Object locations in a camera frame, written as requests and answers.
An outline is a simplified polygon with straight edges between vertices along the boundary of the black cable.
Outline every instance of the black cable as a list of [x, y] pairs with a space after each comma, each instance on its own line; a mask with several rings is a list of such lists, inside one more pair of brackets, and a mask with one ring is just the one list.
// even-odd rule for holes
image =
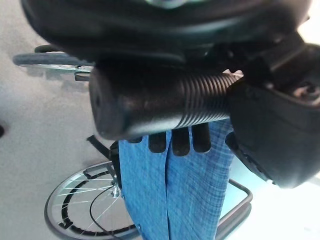
[[106, 234], [111, 235], [112, 237], [114, 237], [115, 240], [122, 240], [120, 237], [117, 237], [117, 236], [115, 236], [115, 235], [113, 235], [113, 234], [110, 234], [107, 230], [105, 230], [99, 223], [97, 223], [97, 221], [95, 220], [94, 216], [92, 215], [92, 206], [93, 206], [94, 202], [97, 200], [97, 198], [100, 197], [102, 194], [104, 194], [106, 191], [110, 190], [110, 189], [113, 188], [113, 187], [114, 187], [114, 186], [111, 186], [111, 187], [107, 188], [106, 190], [102, 191], [99, 195], [97, 195], [97, 196], [93, 199], [93, 201], [91, 202], [91, 205], [90, 205], [90, 210], [89, 210], [89, 211], [90, 211], [90, 217], [91, 217], [92, 221], [93, 221], [102, 231], [104, 231]]

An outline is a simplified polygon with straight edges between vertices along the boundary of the metal frame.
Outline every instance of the metal frame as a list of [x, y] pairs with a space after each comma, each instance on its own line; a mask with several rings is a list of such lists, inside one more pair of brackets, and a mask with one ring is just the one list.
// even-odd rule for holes
[[250, 203], [253, 199], [252, 192], [235, 180], [230, 179], [229, 183], [244, 191], [247, 197], [220, 219], [215, 240], [224, 240], [231, 234], [249, 216], [252, 208]]

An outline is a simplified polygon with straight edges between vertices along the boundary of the blue jeans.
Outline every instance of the blue jeans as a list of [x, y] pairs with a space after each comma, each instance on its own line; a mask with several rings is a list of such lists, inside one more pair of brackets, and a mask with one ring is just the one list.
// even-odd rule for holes
[[[148, 138], [119, 142], [122, 193], [145, 240], [213, 240], [233, 154], [225, 144], [229, 119], [210, 123], [211, 151], [177, 157], [149, 152]], [[167, 143], [171, 133], [166, 134]]]

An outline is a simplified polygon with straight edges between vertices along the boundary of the black strap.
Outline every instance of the black strap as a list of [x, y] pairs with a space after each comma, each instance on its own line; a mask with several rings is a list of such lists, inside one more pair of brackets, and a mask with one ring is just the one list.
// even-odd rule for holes
[[110, 150], [99, 142], [95, 135], [88, 137], [86, 140], [89, 141], [103, 156], [110, 159]]

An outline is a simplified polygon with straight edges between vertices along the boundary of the wheelchair wheel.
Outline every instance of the wheelchair wheel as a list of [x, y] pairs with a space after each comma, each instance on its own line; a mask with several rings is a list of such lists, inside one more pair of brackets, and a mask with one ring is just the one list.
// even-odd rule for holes
[[13, 57], [13, 63], [21, 67], [91, 72], [94, 63], [79, 60], [76, 57], [60, 52], [36, 52], [19, 54]]
[[63, 181], [49, 196], [44, 218], [51, 231], [68, 240], [131, 240], [139, 236], [116, 175], [105, 162]]

